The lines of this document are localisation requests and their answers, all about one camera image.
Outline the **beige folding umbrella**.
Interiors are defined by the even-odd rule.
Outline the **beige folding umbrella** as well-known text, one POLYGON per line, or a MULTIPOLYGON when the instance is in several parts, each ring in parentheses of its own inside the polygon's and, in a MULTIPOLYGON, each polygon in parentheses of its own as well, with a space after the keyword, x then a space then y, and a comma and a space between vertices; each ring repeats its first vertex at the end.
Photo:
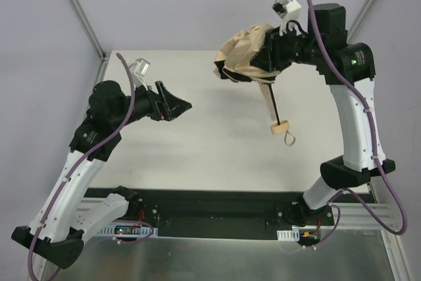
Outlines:
POLYGON ((273 27, 269 24, 252 26, 247 31, 240 30, 217 51, 213 73, 221 80, 234 83, 257 83, 268 107, 270 118, 274 122, 270 127, 271 133, 282 134, 285 145, 291 147, 295 145, 296 137, 289 131, 289 122, 280 119, 273 91, 273 83, 280 72, 275 71, 271 75, 261 66, 252 65, 252 59, 263 48, 267 31, 271 30, 273 27))

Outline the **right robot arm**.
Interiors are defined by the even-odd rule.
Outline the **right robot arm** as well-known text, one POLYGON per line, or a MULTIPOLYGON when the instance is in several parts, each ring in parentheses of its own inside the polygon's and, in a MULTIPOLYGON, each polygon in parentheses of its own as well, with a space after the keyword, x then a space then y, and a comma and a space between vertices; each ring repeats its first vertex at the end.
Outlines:
POLYGON ((363 43, 347 43, 345 7, 319 4, 309 15, 315 16, 328 56, 350 83, 348 86, 329 68, 312 25, 307 32, 295 30, 297 19, 288 16, 291 11, 285 5, 275 3, 272 8, 282 25, 265 33, 263 45, 251 64, 271 76, 293 63, 315 66, 333 95, 343 138, 343 155, 322 163, 319 179, 284 211, 286 222, 303 227, 308 219, 324 211, 340 190, 359 187, 381 173, 392 172, 395 163, 386 159, 376 131, 372 50, 363 43))

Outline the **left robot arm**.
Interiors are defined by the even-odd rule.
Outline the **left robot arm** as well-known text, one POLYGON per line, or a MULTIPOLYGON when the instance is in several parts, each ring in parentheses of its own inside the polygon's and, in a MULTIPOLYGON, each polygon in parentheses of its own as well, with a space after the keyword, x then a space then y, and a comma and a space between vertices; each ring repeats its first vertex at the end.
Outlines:
POLYGON ((124 186, 82 216, 76 209, 92 180, 121 141, 123 127, 149 117, 170 122, 192 108, 160 81, 156 90, 136 87, 131 96, 112 80, 97 84, 87 116, 76 129, 61 175, 45 205, 28 226, 18 226, 12 239, 61 269, 69 268, 85 244, 108 223, 140 218, 139 195, 124 186))

